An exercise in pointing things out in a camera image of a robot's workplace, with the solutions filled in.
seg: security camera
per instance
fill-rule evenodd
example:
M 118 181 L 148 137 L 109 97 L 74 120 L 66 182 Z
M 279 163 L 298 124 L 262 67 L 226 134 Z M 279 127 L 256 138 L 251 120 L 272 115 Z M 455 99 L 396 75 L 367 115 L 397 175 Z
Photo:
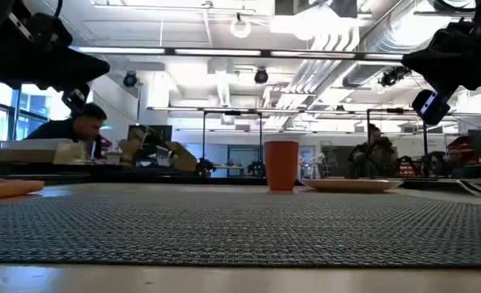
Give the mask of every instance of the security camera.
M 269 75 L 265 71 L 265 68 L 258 68 L 255 74 L 255 82 L 259 85 L 263 85 L 269 79 Z
M 136 72 L 127 72 L 123 80 L 123 85 L 126 87 L 134 87 L 137 84 L 137 81 L 138 79 Z

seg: paper cup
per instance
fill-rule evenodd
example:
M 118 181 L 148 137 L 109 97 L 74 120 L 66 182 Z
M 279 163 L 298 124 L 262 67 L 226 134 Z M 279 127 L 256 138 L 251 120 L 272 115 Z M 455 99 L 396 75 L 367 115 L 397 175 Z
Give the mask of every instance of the paper cup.
M 265 138 L 265 174 L 270 190 L 293 190 L 298 175 L 297 136 L 274 135 Z

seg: orange cup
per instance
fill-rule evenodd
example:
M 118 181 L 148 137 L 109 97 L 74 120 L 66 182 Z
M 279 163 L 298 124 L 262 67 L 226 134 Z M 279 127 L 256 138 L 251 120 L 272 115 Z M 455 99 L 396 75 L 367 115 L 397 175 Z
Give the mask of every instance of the orange cup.
M 298 142 L 266 142 L 264 157 L 270 190 L 293 190 L 298 175 Z

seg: orange object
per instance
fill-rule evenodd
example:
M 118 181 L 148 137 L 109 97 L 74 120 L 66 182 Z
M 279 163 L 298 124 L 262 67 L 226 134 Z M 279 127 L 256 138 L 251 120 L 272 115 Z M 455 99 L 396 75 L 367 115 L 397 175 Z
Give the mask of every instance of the orange object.
M 264 156 L 270 190 L 293 190 L 298 175 L 298 142 L 266 142 Z
M 44 185 L 43 181 L 0 180 L 0 199 L 39 191 Z

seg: man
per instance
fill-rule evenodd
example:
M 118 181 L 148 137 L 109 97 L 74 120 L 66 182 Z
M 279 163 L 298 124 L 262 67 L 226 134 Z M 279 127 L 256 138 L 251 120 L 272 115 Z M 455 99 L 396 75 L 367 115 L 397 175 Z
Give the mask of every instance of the man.
M 364 142 L 354 147 L 348 161 L 351 163 L 350 177 L 394 176 L 395 151 L 390 140 L 381 136 L 381 130 L 370 124 L 370 144 Z
M 101 135 L 99 130 L 107 119 L 107 114 L 94 103 L 87 103 L 81 113 L 72 114 L 66 120 L 49 121 L 34 130 L 26 139 L 67 138 L 74 142 L 85 142 L 88 154 L 101 157 Z

